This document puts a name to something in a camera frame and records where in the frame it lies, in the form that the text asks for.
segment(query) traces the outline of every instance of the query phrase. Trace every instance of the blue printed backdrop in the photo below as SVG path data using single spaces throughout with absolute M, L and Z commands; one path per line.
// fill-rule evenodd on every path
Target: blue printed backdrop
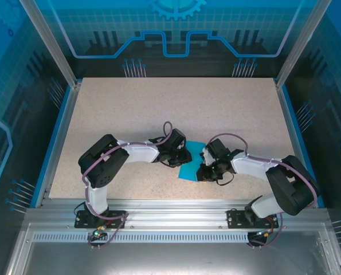
M 277 75 L 315 2 L 39 0 L 38 5 L 78 77 L 131 76 L 124 61 L 131 58 L 146 62 L 147 76 L 270 77 Z M 175 70 L 180 65 L 182 72 Z
M 341 220 L 341 0 L 331 2 L 286 86 L 324 202 Z
M 30 200 L 12 181 L 34 189 L 66 86 L 19 1 L 0 0 L 0 274 Z

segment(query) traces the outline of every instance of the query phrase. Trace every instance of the blue cloth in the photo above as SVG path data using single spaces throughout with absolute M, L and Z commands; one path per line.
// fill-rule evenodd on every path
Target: blue cloth
M 179 179 L 187 179 L 192 180 L 193 182 L 197 182 L 198 180 L 196 172 L 203 162 L 200 153 L 202 153 L 202 149 L 206 147 L 206 143 L 192 142 L 187 140 L 186 147 L 192 155 L 192 161 L 181 166 Z

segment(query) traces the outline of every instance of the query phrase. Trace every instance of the black mounting plate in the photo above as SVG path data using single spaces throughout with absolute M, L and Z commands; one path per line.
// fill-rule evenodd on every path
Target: black mounting plate
M 274 219 L 273 228 L 279 228 L 279 222 L 277 220 L 277 215 L 270 215 L 269 218 Z M 251 225 L 249 221 L 245 218 L 244 210 L 231 209 L 226 212 L 226 220 L 228 221 L 229 229 L 270 229 L 271 224 L 266 219 L 261 219 Z
M 121 216 L 124 215 L 125 213 L 127 213 L 126 211 L 111 211 L 108 210 L 105 213 L 106 217 L 117 217 L 117 216 Z M 98 227 L 98 220 L 102 223 L 101 225 L 106 223 L 106 220 L 103 219 L 93 219 L 92 218 L 92 214 L 89 211 L 86 210 L 80 210 L 77 212 L 76 215 L 76 220 L 75 220 L 75 228 L 97 228 Z M 107 228 L 108 229 L 117 229 L 118 226 L 121 223 L 121 219 L 115 219 L 114 221 L 111 221 L 109 224 L 107 224 Z

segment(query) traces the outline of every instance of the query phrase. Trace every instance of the perforated metal strip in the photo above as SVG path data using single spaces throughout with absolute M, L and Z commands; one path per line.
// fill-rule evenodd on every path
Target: perforated metal strip
M 87 242 L 87 232 L 39 232 L 33 242 Z M 247 232 L 119 232 L 116 243 L 246 243 Z

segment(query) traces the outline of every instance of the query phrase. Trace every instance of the table surface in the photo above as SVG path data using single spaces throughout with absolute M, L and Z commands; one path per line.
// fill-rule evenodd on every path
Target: table surface
M 120 140 L 162 136 L 169 120 L 187 140 L 205 142 L 232 132 L 249 153 L 283 158 L 293 154 L 272 78 L 84 78 L 64 142 L 50 198 L 84 198 L 80 156 L 107 133 Z M 241 141 L 222 137 L 232 151 Z M 268 182 L 235 175 L 227 186 L 178 179 L 179 167 L 124 165 L 109 184 L 117 199 L 254 199 Z

